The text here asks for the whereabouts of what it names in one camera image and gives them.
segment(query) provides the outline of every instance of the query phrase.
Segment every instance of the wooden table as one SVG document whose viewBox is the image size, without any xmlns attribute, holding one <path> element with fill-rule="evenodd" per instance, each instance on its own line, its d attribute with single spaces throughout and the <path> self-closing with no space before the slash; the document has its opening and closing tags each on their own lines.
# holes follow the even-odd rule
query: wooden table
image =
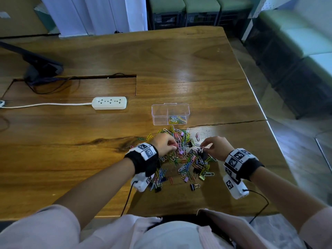
<svg viewBox="0 0 332 249">
<path fill-rule="evenodd" d="M 0 50 L 0 89 L 8 106 L 42 102 L 91 102 L 96 96 L 126 96 L 121 111 L 91 106 L 38 106 L 1 109 L 0 219 L 17 219 L 52 204 L 74 185 L 122 159 L 137 137 L 155 134 L 151 105 L 188 103 L 187 125 L 208 136 L 225 136 L 235 147 L 253 152 L 267 168 L 293 182 L 268 122 L 221 27 L 188 27 L 107 36 L 45 40 L 18 44 L 64 63 L 63 76 L 111 75 L 131 78 L 85 79 L 52 95 L 36 95 L 20 81 L 27 63 Z M 264 200 L 250 194 L 233 199 L 222 181 L 220 165 L 192 192 L 170 171 L 159 193 L 131 195 L 128 213 L 141 216 L 196 213 L 209 208 L 234 215 L 254 215 Z M 246 182 L 250 189 L 255 186 Z M 127 182 L 98 216 L 119 216 L 130 189 Z M 270 205 L 264 214 L 277 213 Z"/>
</svg>

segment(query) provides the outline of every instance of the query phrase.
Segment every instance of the cushioned stool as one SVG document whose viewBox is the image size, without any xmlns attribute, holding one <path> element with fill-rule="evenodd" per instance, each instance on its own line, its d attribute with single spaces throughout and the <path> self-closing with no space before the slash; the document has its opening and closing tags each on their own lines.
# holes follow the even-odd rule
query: cushioned stool
<svg viewBox="0 0 332 249">
<path fill-rule="evenodd" d="M 260 59 L 261 69 L 276 86 L 303 58 L 332 52 L 332 41 L 313 28 L 281 29 Z"/>
<path fill-rule="evenodd" d="M 197 25 L 216 25 L 220 10 L 220 5 L 217 0 L 183 1 L 186 5 L 186 27 Z"/>
<path fill-rule="evenodd" d="M 299 119 L 307 114 L 332 112 L 332 53 L 311 55 L 280 84 L 276 91 Z"/>
<path fill-rule="evenodd" d="M 218 26 L 226 29 L 236 28 L 236 34 L 239 34 L 244 21 L 253 7 L 250 0 L 217 0 L 220 4 L 218 17 Z"/>
<path fill-rule="evenodd" d="M 280 29 L 310 27 L 310 24 L 301 15 L 290 10 L 262 11 L 253 21 L 254 26 L 245 41 L 245 46 L 253 58 L 258 61 Z"/>
<path fill-rule="evenodd" d="M 149 0 L 152 29 L 183 27 L 186 5 L 183 0 Z"/>
</svg>

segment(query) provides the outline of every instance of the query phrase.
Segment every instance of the power strip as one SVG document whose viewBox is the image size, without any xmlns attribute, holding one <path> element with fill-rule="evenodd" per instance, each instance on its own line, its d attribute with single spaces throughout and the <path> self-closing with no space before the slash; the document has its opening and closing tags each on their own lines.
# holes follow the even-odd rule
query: power strip
<svg viewBox="0 0 332 249">
<path fill-rule="evenodd" d="M 125 109 L 127 107 L 126 97 L 95 97 L 92 107 L 96 110 Z"/>
</svg>

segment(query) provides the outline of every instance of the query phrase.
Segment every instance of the forearm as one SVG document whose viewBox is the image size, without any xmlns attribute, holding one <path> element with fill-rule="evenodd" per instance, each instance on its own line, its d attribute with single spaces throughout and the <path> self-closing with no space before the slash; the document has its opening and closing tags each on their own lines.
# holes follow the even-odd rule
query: forearm
<svg viewBox="0 0 332 249">
<path fill-rule="evenodd" d="M 134 174 L 132 161 L 122 159 L 84 180 L 54 204 L 71 210 L 83 229 Z"/>
<path fill-rule="evenodd" d="M 264 167 L 258 168 L 251 175 L 250 180 L 297 231 L 300 231 L 310 217 L 327 207 L 322 201 Z"/>
</svg>

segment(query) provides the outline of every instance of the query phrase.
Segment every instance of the black monitor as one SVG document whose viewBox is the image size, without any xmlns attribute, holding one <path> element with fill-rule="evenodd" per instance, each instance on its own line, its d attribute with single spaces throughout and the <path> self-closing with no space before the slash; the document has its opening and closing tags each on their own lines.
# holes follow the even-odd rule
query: black monitor
<svg viewBox="0 0 332 249">
<path fill-rule="evenodd" d="M 54 77 L 63 72 L 63 64 L 55 60 L 4 42 L 0 42 L 0 47 L 21 54 L 23 60 L 30 64 L 24 75 L 24 80 L 33 86 L 49 83 L 44 78 Z"/>
</svg>

